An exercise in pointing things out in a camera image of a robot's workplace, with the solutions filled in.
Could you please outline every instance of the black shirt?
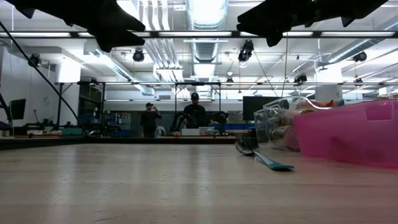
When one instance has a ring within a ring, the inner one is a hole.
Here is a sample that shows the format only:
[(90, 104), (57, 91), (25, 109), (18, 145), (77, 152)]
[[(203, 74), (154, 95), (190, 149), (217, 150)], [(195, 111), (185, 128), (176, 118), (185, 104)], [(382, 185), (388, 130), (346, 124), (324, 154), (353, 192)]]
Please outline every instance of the black shirt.
[(156, 118), (162, 118), (156, 111), (144, 111), (141, 115), (141, 126), (144, 129), (156, 129)]
[(196, 121), (196, 125), (192, 124), (192, 121), (187, 119), (187, 128), (199, 128), (206, 127), (206, 110), (200, 105), (188, 105), (184, 108), (184, 113), (189, 114)]

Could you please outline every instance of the person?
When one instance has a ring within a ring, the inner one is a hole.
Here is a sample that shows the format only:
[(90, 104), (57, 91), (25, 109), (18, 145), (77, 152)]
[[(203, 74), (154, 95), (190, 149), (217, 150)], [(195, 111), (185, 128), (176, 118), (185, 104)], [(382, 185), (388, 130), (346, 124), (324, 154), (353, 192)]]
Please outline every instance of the person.
[(192, 104), (184, 108), (184, 113), (191, 115), (193, 119), (186, 119), (184, 121), (185, 125), (187, 128), (206, 127), (206, 110), (199, 105), (198, 93), (192, 93), (191, 101)]
[(141, 115), (142, 135), (144, 138), (155, 138), (156, 118), (162, 119), (162, 115), (152, 103), (146, 104), (146, 110)]

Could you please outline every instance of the pink container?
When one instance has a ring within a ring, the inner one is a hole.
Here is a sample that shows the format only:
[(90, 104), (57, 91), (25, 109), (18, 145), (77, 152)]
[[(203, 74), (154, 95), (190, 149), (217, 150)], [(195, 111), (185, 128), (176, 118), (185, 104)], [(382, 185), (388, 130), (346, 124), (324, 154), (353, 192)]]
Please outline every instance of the pink container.
[(305, 156), (398, 168), (398, 100), (300, 114), (294, 126)]

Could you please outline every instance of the black cap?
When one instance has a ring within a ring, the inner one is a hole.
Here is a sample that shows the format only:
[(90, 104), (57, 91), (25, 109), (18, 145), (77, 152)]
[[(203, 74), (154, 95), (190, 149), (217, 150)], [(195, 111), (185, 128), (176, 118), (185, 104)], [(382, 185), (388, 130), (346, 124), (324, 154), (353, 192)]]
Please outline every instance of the black cap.
[(198, 95), (198, 93), (192, 93), (192, 95), (191, 95), (191, 100), (199, 100), (199, 95)]

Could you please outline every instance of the wire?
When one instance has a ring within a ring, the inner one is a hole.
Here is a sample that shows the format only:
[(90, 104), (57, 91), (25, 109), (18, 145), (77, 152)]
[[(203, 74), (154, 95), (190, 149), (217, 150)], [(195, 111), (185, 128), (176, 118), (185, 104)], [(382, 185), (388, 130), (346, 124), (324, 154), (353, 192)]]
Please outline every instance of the wire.
[[(11, 33), (8, 31), (8, 29), (6, 28), (6, 26), (4, 26), (4, 24), (0, 21), (0, 27), (5, 31), (5, 33), (8, 35), (8, 37), (13, 41), (13, 43), (15, 44), (15, 46), (18, 48), (18, 50), (22, 53), (22, 55), (25, 57), (25, 59), (32, 65), (34, 65), (34, 63), (31, 61), (31, 59), (26, 55), (26, 53), (24, 52), (24, 50), (20, 47), (20, 45), (18, 44), (18, 42), (15, 40), (15, 38), (11, 35)], [(64, 104), (69, 108), (69, 110), (72, 112), (73, 116), (76, 118), (77, 123), (80, 125), (80, 127), (83, 130), (83, 133), (85, 136), (87, 136), (87, 131), (85, 129), (85, 127), (83, 126), (83, 124), (81, 123), (81, 121), (79, 120), (78, 116), (76, 115), (76, 113), (73, 111), (72, 107), (69, 105), (69, 103), (62, 97), (62, 95), (58, 92), (58, 90), (54, 87), (53, 84), (51, 84), (51, 82), (43, 75), (43, 73), (37, 68), (37, 67), (33, 67), (36, 72), (44, 79), (45, 82), (47, 82), (51, 88), (54, 90), (54, 92), (61, 98), (61, 100), (64, 102)]]
[(268, 80), (269, 85), (271, 86), (272, 90), (274, 91), (275, 96), (278, 97), (278, 94), (276, 93), (274, 87), (272, 86), (271, 81), (268, 79), (268, 76), (267, 76), (267, 74), (266, 74), (266, 71), (264, 71), (263, 67), (261, 66), (261, 62), (260, 62), (260, 60), (259, 60), (259, 57), (257, 57), (257, 53), (256, 53), (256, 51), (255, 51), (254, 49), (253, 49), (253, 53), (254, 53), (254, 55), (256, 56), (257, 61), (259, 62), (260, 68), (261, 68), (261, 70), (262, 70), (264, 76), (266, 77), (266, 79)]
[(284, 90), (285, 90), (285, 83), (286, 83), (286, 72), (287, 72), (287, 46), (289, 45), (289, 32), (286, 32), (286, 52), (285, 52), (285, 78), (284, 78), (284, 85), (282, 86), (282, 95), (281, 97), (284, 97)]

